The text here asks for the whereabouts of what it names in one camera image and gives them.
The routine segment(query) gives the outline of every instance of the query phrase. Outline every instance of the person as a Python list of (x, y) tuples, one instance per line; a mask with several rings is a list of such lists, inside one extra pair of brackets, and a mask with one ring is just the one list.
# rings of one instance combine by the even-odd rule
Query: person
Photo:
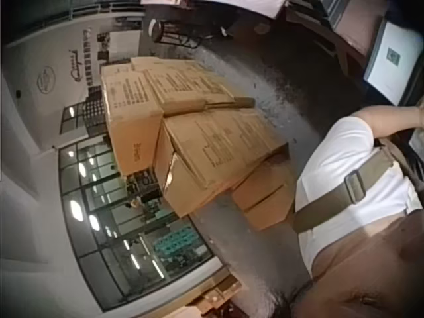
[[(377, 138), (418, 127), (418, 107), (367, 107), (338, 120), (297, 181), (295, 218), (380, 151)], [(282, 297), (273, 318), (424, 317), (424, 210), (398, 161), (359, 202), (298, 237), (311, 284)]]

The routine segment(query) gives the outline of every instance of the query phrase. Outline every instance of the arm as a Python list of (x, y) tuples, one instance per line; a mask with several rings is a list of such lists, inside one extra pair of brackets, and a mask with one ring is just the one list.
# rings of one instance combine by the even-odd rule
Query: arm
[(384, 138), (410, 128), (424, 128), (424, 109), (418, 107), (371, 106), (352, 116), (364, 120), (374, 138)]

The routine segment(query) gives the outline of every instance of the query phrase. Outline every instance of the strap buckle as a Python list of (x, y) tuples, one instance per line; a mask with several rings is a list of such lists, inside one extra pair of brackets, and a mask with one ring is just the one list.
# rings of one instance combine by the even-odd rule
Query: strap buckle
[(364, 180), (358, 169), (353, 170), (350, 174), (344, 177), (344, 184), (353, 204), (358, 204), (366, 196)]

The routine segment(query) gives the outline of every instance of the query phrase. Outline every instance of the circular logo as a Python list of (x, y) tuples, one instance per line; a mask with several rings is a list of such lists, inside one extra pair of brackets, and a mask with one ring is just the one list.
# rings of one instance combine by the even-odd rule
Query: circular logo
[(56, 74), (50, 66), (45, 66), (37, 78), (38, 90), (43, 94), (49, 94), (56, 84)]

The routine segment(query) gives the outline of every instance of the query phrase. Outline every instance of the wall logo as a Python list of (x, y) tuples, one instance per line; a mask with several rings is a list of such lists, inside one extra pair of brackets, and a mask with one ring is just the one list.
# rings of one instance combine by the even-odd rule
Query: wall logo
[(45, 66), (37, 77), (37, 87), (42, 94), (50, 94), (56, 85), (56, 74), (51, 66)]
[(69, 50), (69, 52), (71, 53), (71, 76), (74, 81), (79, 83), (83, 76), (80, 70), (82, 63), (78, 60), (78, 50)]

